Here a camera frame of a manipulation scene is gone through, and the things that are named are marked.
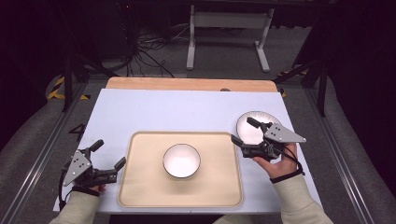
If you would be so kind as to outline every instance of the white plate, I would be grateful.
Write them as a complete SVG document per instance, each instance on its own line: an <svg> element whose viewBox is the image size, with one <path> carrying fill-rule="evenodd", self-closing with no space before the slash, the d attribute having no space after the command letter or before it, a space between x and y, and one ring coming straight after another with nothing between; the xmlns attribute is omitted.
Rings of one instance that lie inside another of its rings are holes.
<svg viewBox="0 0 396 224"><path fill-rule="evenodd" d="M249 117L264 123L280 123L277 118L262 111L249 111L245 113L236 123L236 132L245 144L257 145L262 142L262 129L251 126L247 122Z"/></svg>

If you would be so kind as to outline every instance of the person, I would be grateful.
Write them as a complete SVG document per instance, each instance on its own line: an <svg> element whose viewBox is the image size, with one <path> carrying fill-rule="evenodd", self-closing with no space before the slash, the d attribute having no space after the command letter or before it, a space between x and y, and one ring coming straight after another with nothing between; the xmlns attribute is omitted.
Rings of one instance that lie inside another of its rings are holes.
<svg viewBox="0 0 396 224"><path fill-rule="evenodd" d="M297 157L296 144L287 144L285 152ZM332 221L324 213L322 207L309 194L302 172L297 169L295 161L281 156L277 163L271 163L261 157L253 158L270 176L281 204L281 218L285 224L330 224ZM99 204L99 195L105 186L91 189L73 187L70 200L62 212L50 224L93 223L93 218ZM226 215L214 224L251 224L251 218L245 215Z"/></svg>

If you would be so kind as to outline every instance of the black equipment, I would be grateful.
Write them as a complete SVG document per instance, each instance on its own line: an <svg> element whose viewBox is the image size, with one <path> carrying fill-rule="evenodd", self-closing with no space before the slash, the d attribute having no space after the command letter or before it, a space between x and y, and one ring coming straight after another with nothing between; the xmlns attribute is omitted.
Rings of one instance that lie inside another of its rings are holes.
<svg viewBox="0 0 396 224"><path fill-rule="evenodd" d="M98 140L91 147L78 149L72 159L64 165L59 181L59 206L61 210L66 205L62 198L62 186L66 187L73 182L75 186L92 188L117 182L118 171L126 163L125 157L114 165L114 169L98 170L93 168L91 152L96 151L103 144L103 140Z"/></svg>
<svg viewBox="0 0 396 224"><path fill-rule="evenodd" d="M262 129L262 142L258 145L245 144L241 139L235 135L231 135L231 141L239 146L242 150L244 158L262 157L267 161L275 160L280 154L287 158L301 164L296 160L296 157L291 157L284 152L285 143L304 143L306 139L285 128L280 123L264 123L259 122L254 118L248 117L247 123L255 128Z"/></svg>

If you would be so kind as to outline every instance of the white tabletop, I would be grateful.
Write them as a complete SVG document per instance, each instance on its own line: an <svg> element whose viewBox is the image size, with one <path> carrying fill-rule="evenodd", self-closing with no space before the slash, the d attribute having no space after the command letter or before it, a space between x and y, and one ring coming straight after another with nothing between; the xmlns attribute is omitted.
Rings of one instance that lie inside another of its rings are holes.
<svg viewBox="0 0 396 224"><path fill-rule="evenodd" d="M276 117L293 131L287 109L278 92L238 91L135 91L103 89L78 149L103 139L105 144L91 154L94 168L108 170L126 156L131 137L139 131L227 132L237 136L236 122L248 111L263 111ZM311 196L320 199L303 152L298 158L304 167ZM98 212L108 214L264 214L280 212L277 194L268 174L238 150L243 201L237 207L216 208L125 208L118 202L123 169L118 182L106 185ZM64 188L63 195L71 189ZM54 211L59 211L58 200Z"/></svg>

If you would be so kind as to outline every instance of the white sleeve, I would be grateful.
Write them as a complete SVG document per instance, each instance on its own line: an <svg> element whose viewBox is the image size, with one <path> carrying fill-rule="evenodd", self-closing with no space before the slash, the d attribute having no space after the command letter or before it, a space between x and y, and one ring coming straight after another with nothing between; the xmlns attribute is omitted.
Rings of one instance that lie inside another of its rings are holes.
<svg viewBox="0 0 396 224"><path fill-rule="evenodd" d="M50 224L90 224L93 223L99 197L90 194L72 191L70 200L59 216Z"/></svg>
<svg viewBox="0 0 396 224"><path fill-rule="evenodd" d="M312 199L302 175L275 183L274 188L279 195L284 224L332 223L323 208Z"/></svg>

